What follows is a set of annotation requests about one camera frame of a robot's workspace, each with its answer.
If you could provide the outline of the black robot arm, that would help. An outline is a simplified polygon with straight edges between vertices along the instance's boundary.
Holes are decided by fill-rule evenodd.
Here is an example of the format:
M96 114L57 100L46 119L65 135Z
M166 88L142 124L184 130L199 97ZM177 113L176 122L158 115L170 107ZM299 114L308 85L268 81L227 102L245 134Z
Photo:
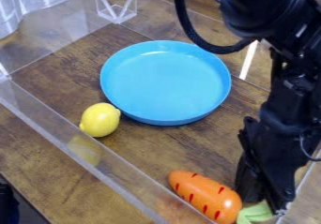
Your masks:
M296 198L295 174L321 142L321 6L316 0L221 0L225 24L271 44L271 95L245 119L236 189L281 216Z

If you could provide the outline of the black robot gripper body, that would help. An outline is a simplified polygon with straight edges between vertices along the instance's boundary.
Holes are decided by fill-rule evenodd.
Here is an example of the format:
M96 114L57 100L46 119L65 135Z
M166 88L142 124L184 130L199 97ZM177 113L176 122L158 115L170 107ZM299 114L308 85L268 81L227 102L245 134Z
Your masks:
M252 117L245 118L244 124L239 133L243 154L247 154L260 171L265 199L267 186L295 189L295 173L307 164L308 158L302 151L298 135L276 133L269 126Z

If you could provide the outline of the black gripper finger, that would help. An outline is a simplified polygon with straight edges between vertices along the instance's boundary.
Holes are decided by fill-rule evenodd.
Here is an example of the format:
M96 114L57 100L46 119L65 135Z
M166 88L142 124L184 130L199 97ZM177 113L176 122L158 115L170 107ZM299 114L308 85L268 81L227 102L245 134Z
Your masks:
M243 202L257 203L264 200L264 187L260 183L260 171L256 169L247 154L243 154L240 157L235 178L235 189Z
M292 187L265 187L265 199L275 215L285 215L289 205L295 200L295 189Z

